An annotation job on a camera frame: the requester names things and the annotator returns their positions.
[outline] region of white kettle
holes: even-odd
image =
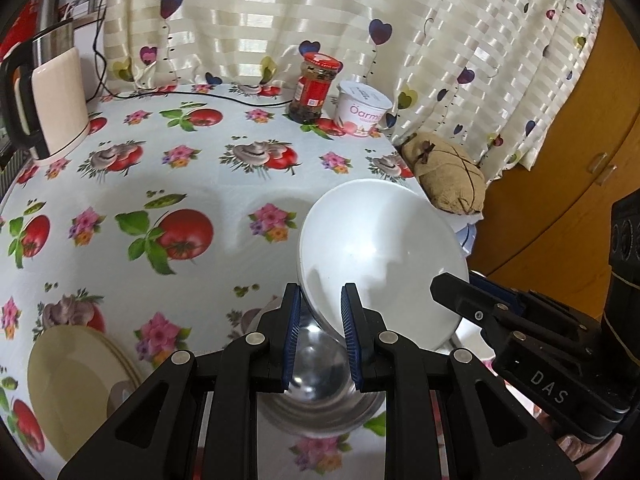
[[[39,166],[67,155],[87,136],[89,117],[72,20],[46,28],[4,58],[0,109],[11,142],[30,151]]]

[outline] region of beige plate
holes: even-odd
[[[122,364],[123,368],[127,371],[127,374],[131,378],[133,385],[136,388],[139,387],[140,384],[142,384],[143,382],[142,376],[140,375],[140,372],[135,367],[135,365],[127,358],[126,355],[124,355],[124,352],[119,348],[119,346],[116,345],[116,343],[114,343],[102,332],[98,332],[97,330],[92,330],[92,335],[99,338],[111,349],[111,351],[116,355],[116,357]]]
[[[134,389],[110,346],[84,326],[45,330],[31,350],[27,382],[40,427],[64,460]]]

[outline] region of curtain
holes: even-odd
[[[394,107],[396,145],[418,128],[464,147],[490,181],[530,167],[577,82],[604,0],[107,0],[112,91],[235,83],[293,88],[302,54],[343,63]]]

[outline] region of metal screw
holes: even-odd
[[[262,334],[261,332],[251,332],[244,338],[244,340],[247,341],[247,343],[249,343],[250,345],[259,345],[261,343],[264,343],[264,339],[264,334]]]
[[[189,359],[191,359],[191,354],[189,354],[189,352],[187,352],[186,350],[178,350],[171,356],[171,362],[174,365],[183,365],[185,363],[188,363]]]
[[[378,334],[378,339],[380,339],[380,341],[382,341],[383,343],[392,345],[393,343],[398,341],[398,334],[396,334],[395,332],[391,332],[391,330],[385,330],[384,332],[380,332],[380,334]]]
[[[458,348],[453,352],[453,358],[459,363],[470,363],[473,359],[473,354],[464,348]]]

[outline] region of wooden cabinet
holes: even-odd
[[[489,278],[599,316],[609,287],[611,206],[640,187],[640,119],[607,168],[569,211]]]
[[[640,51],[606,4],[586,68],[532,171],[513,168],[489,186],[470,268],[494,272],[568,211],[609,164],[639,104]]]
[[[640,51],[607,4],[590,60],[532,171],[514,168],[489,186],[469,268],[598,316],[609,286],[611,206],[640,187],[639,112]]]

